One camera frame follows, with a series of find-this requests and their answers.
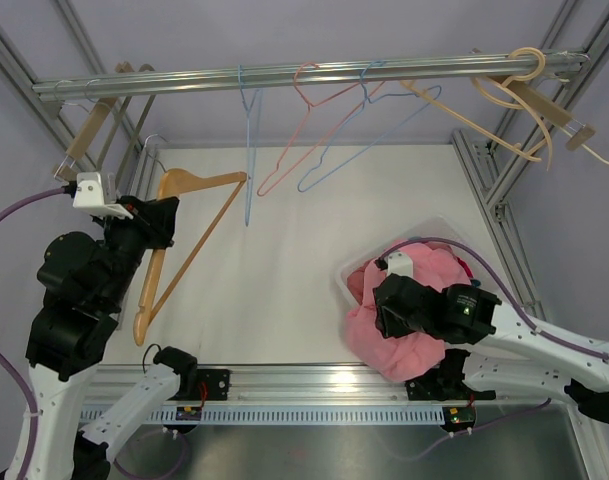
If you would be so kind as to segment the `light blue wire hanger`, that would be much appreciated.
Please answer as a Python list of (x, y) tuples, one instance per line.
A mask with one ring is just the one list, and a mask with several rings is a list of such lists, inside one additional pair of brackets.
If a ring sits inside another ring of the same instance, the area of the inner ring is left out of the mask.
[[(386, 60), (375, 60), (360, 71), (358, 86), (362, 90), (362, 98), (355, 111), (342, 120), (324, 141), (319, 156), (298, 180), (296, 189), (299, 193), (307, 193), (326, 182), (370, 149), (403, 130), (431, 107), (431, 101), (440, 99), (443, 87), (439, 83), (415, 93), (403, 86), (393, 86), (393, 81), (372, 83), (367, 80), (372, 70), (387, 65)], [(349, 133), (357, 133), (358, 127), (366, 128), (370, 114), (375, 114), (375, 132), (368, 134), (365, 140), (357, 140), (354, 149), (339, 160), (330, 160), (330, 154), (348, 141)]]

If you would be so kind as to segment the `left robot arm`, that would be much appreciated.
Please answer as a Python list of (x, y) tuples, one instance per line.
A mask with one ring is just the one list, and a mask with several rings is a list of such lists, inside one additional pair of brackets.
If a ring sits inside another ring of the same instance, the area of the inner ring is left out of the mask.
[(0, 364), (27, 402), (18, 449), (1, 479), (105, 479), (154, 410), (198, 389), (197, 359), (165, 347), (101, 418), (78, 425), (145, 252), (172, 244), (179, 200), (123, 196), (117, 204), (126, 216), (102, 220), (102, 239), (70, 232), (47, 247), (37, 273), (45, 288), (43, 306), (32, 321), (26, 350), (29, 377), (23, 379), (0, 352)]

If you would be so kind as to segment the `salmon pink t shirt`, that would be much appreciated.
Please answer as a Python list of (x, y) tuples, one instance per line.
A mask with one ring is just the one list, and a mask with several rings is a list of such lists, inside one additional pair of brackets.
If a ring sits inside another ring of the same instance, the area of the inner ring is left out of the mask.
[[(422, 285), (440, 291), (454, 283), (466, 283), (468, 277), (453, 250), (443, 243), (417, 243), (401, 248), (413, 262), (413, 278)], [(348, 291), (354, 305), (366, 305), (365, 298), (373, 302), (372, 289), (378, 286), (386, 272), (374, 265), (375, 256), (366, 258), (347, 270), (341, 284)]]

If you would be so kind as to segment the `pink wire hanger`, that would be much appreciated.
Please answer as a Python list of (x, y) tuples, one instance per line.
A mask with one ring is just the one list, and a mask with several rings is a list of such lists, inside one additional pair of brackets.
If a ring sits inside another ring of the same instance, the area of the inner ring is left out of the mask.
[(321, 69), (321, 65), (315, 62), (307, 62), (301, 64), (296, 72), (293, 75), (292, 85), (295, 92), (298, 94), (300, 99), (306, 106), (306, 111), (299, 121), (297, 127), (289, 137), (286, 145), (283, 147), (280, 155), (278, 156), (273, 170), (264, 178), (264, 180), (257, 187), (256, 194), (258, 197), (263, 198), (272, 193), (281, 183), (283, 183), (299, 166), (307, 160), (312, 153), (317, 150), (323, 143), (330, 139), (331, 135), (337, 133), (341, 124), (349, 118), (350, 115), (357, 112), (358, 106), (354, 106), (350, 111), (348, 111), (345, 116), (336, 123), (333, 127), (331, 127), (324, 135), (322, 135), (316, 143), (309, 146), (304, 153), (298, 157), (297, 160), (291, 162), (289, 165), (285, 163), (287, 160), (290, 151), (295, 146), (297, 140), (300, 139), (302, 132), (305, 130), (305, 127), (311, 120), (313, 113), (315, 110), (324, 107), (334, 101), (335, 99), (345, 95), (348, 92), (351, 92), (357, 89), (360, 86), (359, 82), (352, 82), (346, 87), (342, 87), (336, 92), (320, 98), (319, 100), (311, 99), (306, 92), (303, 90), (303, 87), (300, 83), (300, 77), (304, 73), (313, 73), (317, 72)]

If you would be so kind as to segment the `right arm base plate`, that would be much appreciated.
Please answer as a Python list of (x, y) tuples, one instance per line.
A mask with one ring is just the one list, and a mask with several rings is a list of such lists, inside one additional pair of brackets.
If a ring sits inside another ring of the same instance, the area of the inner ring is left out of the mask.
[(464, 375), (460, 369), (446, 365), (432, 368), (423, 375), (406, 381), (405, 388), (409, 400), (469, 400), (480, 394), (464, 384)]

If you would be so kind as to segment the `light pink t shirt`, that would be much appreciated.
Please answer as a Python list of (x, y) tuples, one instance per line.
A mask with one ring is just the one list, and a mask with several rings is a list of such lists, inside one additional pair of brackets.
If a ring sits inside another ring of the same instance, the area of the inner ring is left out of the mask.
[(365, 298), (345, 316), (343, 339), (348, 349), (383, 377), (402, 383), (419, 377), (445, 357), (445, 343), (424, 333), (384, 338), (376, 328), (376, 307)]

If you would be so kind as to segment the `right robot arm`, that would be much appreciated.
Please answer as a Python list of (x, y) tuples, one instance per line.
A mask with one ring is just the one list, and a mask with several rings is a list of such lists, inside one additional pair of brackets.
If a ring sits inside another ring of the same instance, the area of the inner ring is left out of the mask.
[(423, 333), (470, 353), (436, 373), (448, 397), (464, 391), (523, 390), (573, 403), (609, 424), (609, 341), (540, 321), (466, 284), (442, 290), (391, 274), (373, 291), (384, 337)]

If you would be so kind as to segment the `magenta t shirt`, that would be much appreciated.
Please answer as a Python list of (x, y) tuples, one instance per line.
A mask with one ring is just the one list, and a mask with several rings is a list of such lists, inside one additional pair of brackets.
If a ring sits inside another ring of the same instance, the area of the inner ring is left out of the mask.
[(464, 270), (464, 272), (466, 273), (470, 284), (472, 286), (475, 287), (479, 287), (481, 285), (480, 281), (475, 277), (473, 271), (471, 270), (471, 268), (469, 267), (469, 265), (461, 258), (457, 258), (458, 264), (461, 266), (461, 268)]

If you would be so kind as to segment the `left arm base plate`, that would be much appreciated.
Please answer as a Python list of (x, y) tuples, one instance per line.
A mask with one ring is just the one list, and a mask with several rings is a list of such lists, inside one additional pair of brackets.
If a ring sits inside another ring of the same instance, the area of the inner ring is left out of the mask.
[(180, 388), (171, 397), (177, 401), (226, 401), (231, 371), (225, 368), (197, 368), (180, 376)]

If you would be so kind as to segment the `wooden hanger with shirt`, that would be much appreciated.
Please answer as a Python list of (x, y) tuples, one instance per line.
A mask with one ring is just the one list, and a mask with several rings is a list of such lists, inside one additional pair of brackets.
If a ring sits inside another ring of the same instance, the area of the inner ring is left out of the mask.
[(155, 163), (155, 200), (179, 201), (175, 221), (176, 245), (155, 249), (146, 256), (139, 273), (140, 285), (131, 289), (133, 340), (138, 349), (169, 337), (180, 329), (195, 333), (199, 325), (212, 324), (243, 310), (243, 278), (233, 271), (239, 228), (234, 216), (241, 212), (247, 175), (224, 166), (210, 175), (196, 173), (159, 159), (151, 135), (145, 156)]

